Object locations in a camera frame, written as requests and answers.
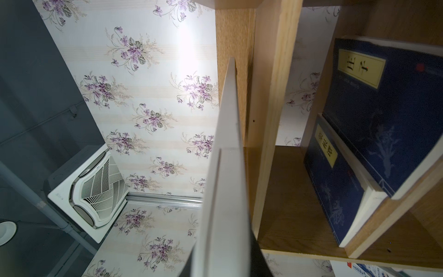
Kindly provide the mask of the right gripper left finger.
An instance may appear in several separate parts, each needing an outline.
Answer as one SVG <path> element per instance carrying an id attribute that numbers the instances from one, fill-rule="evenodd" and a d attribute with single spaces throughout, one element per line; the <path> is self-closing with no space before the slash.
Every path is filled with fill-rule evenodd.
<path id="1" fill-rule="evenodd" d="M 196 251 L 196 244 L 193 246 L 189 257 L 183 267 L 183 269 L 181 270 L 180 274 L 178 275 L 178 277 L 193 277 L 193 262 L 195 260 L 195 251 Z"/>

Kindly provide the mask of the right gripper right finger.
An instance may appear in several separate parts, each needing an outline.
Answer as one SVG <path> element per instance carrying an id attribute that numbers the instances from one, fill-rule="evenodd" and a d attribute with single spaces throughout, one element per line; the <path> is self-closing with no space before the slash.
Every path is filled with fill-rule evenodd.
<path id="1" fill-rule="evenodd" d="M 250 232 L 250 277 L 273 277 L 253 232 Z"/>

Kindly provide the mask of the silver laptop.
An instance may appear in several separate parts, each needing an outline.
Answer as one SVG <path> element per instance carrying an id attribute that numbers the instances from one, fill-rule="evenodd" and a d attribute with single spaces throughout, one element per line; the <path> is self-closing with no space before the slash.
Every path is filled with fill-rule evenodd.
<path id="1" fill-rule="evenodd" d="M 250 231 L 236 64 L 231 58 L 223 86 L 190 276 L 249 276 Z"/>

